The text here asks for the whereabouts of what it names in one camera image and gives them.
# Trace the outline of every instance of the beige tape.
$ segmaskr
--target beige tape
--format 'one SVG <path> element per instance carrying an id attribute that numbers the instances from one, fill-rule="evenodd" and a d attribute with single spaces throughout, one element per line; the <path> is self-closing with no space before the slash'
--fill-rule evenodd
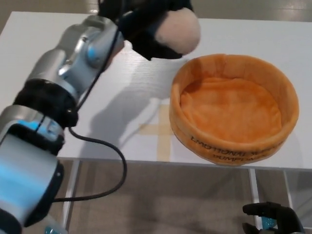
<path id="1" fill-rule="evenodd" d="M 159 124 L 142 124 L 139 133 L 141 135 L 157 135 L 157 161 L 169 162 L 171 135 L 173 135 L 169 121 L 169 105 L 160 105 L 158 118 Z"/>

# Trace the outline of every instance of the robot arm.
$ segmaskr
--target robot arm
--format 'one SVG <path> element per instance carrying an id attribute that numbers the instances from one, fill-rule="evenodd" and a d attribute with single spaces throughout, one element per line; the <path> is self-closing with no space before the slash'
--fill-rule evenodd
<path id="1" fill-rule="evenodd" d="M 64 129 L 78 121 L 76 107 L 108 54 L 117 26 L 89 16 L 64 32 L 36 63 L 13 105 L 0 116 L 0 229 L 21 233 L 42 220 L 61 185 L 57 154 Z M 123 48 L 119 33 L 114 53 Z"/>

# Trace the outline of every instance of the table surface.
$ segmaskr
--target table surface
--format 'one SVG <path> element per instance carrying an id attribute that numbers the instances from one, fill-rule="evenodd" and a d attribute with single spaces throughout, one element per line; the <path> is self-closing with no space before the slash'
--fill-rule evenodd
<path id="1" fill-rule="evenodd" d="M 85 14 L 13 12 L 0 36 L 0 110 L 11 105 L 38 58 Z M 201 43 L 178 60 L 146 61 L 126 44 L 80 111 L 76 132 L 116 144 L 129 161 L 213 165 L 186 149 L 174 135 L 157 135 L 169 104 L 171 82 L 189 59 L 214 53 L 245 54 L 273 63 L 299 97 L 298 124 L 274 156 L 244 168 L 312 169 L 312 23 L 200 19 Z M 146 124 L 145 131 L 140 126 Z M 162 156 L 168 151 L 168 157 Z M 67 159 L 117 159 L 109 148 L 66 133 L 59 154 Z"/>

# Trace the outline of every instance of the orange fabric basket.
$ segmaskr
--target orange fabric basket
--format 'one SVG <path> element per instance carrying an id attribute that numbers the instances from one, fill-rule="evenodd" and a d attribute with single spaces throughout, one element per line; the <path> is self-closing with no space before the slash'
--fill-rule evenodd
<path id="1" fill-rule="evenodd" d="M 297 94 L 272 64 L 215 54 L 186 63 L 171 89 L 176 137 L 215 164 L 243 165 L 275 154 L 299 117 Z"/>

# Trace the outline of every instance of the plush toy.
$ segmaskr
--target plush toy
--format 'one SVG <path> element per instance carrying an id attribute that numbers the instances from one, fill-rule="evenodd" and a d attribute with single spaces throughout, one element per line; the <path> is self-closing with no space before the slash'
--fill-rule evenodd
<path id="1" fill-rule="evenodd" d="M 133 50 L 146 59 L 178 59 L 199 44 L 200 25 L 190 0 L 128 2 L 128 14 L 118 25 Z M 105 0 L 99 5 L 98 15 L 116 21 L 120 8 L 121 0 Z"/>

